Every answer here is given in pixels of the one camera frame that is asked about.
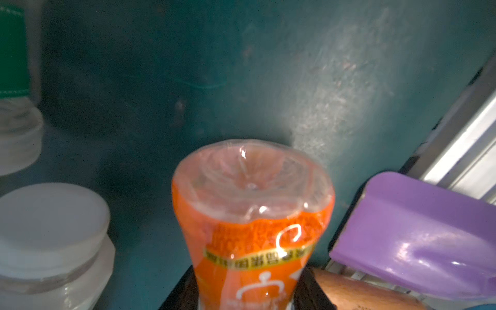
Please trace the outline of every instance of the purple plastic object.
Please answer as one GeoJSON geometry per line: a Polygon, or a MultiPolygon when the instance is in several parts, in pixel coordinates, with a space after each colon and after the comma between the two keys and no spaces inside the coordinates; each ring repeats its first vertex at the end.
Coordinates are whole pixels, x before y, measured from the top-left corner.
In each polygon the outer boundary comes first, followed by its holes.
{"type": "Polygon", "coordinates": [[[496,296],[496,206],[381,173],[367,183],[329,255],[438,298],[496,296]]]}

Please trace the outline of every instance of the scratched table surface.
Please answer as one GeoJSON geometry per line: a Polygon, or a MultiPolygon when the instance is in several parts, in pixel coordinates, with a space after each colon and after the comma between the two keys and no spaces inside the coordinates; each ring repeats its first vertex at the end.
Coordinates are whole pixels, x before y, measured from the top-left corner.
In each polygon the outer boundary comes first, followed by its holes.
{"type": "Polygon", "coordinates": [[[228,138],[291,145],[337,193],[398,170],[496,47],[490,0],[46,0],[43,153],[0,181],[91,188],[109,204],[115,271],[99,310],[156,310],[191,264],[170,180],[228,138]]]}

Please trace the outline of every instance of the green label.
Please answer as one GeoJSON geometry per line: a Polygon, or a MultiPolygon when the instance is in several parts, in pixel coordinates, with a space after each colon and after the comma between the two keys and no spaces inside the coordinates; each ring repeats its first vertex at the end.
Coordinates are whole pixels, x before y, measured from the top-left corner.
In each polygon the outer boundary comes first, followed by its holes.
{"type": "Polygon", "coordinates": [[[24,11],[0,3],[0,98],[29,95],[24,11]]]}

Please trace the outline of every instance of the orange bottle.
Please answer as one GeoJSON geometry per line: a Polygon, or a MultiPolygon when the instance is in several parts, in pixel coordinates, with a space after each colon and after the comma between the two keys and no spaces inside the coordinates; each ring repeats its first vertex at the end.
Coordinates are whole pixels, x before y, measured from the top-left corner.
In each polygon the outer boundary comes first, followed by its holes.
{"type": "Polygon", "coordinates": [[[172,193],[201,310],[284,310],[335,201],[320,165],[258,140],[193,152],[172,193]]]}

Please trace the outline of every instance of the purple dustpan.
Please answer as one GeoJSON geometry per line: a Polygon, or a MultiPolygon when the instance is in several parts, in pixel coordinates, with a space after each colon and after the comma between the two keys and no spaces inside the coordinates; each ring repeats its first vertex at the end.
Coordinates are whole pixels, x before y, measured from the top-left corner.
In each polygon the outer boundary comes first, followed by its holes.
{"type": "Polygon", "coordinates": [[[496,296],[496,206],[381,173],[367,183],[329,255],[438,298],[496,296]]]}

